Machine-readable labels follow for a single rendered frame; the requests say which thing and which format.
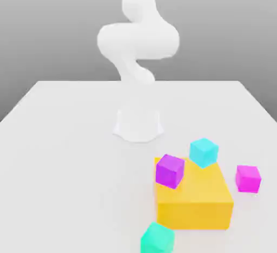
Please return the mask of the small magenta cube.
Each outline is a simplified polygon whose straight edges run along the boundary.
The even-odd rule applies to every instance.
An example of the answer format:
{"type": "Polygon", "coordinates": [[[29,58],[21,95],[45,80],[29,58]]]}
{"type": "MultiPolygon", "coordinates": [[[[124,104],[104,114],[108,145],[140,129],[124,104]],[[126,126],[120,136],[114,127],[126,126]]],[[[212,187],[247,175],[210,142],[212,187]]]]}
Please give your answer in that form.
{"type": "Polygon", "coordinates": [[[258,193],[261,183],[258,167],[238,165],[235,182],[239,192],[258,193]]]}

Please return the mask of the small purple cube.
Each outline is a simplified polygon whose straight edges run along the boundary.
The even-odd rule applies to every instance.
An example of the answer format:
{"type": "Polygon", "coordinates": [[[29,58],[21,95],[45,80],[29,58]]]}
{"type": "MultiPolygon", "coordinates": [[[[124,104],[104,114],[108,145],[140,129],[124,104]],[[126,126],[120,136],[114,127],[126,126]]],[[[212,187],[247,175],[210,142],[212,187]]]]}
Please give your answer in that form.
{"type": "Polygon", "coordinates": [[[165,154],[156,164],[155,180],[158,184],[176,189],[184,176],[185,161],[165,154]]]}

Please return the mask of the small turquoise cube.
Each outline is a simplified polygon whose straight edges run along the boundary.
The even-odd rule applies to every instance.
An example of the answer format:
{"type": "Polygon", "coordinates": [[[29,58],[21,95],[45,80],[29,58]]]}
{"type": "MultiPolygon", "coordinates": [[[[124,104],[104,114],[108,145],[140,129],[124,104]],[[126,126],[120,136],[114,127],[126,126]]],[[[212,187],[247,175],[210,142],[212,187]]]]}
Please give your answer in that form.
{"type": "Polygon", "coordinates": [[[140,253],[172,253],[174,243],[173,230],[152,222],[141,237],[140,253]]]}

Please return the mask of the large yellow box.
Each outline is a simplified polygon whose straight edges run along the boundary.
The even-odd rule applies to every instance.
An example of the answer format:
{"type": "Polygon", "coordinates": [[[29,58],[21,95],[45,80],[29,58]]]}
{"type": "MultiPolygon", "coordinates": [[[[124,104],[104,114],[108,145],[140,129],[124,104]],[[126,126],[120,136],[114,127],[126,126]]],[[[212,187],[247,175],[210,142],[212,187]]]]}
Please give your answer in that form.
{"type": "Polygon", "coordinates": [[[156,222],[172,230],[227,230],[234,201],[218,163],[206,168],[184,159],[176,189],[154,184],[156,222]]]}

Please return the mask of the small cyan cube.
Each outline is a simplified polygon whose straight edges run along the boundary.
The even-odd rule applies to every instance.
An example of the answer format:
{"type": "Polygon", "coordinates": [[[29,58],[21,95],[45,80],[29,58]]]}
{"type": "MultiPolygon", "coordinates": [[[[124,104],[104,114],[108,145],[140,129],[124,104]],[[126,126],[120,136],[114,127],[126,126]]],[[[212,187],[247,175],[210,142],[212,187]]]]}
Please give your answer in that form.
{"type": "Polygon", "coordinates": [[[200,168],[206,168],[217,162],[218,152],[217,144],[202,138],[190,143],[189,159],[200,168]]]}

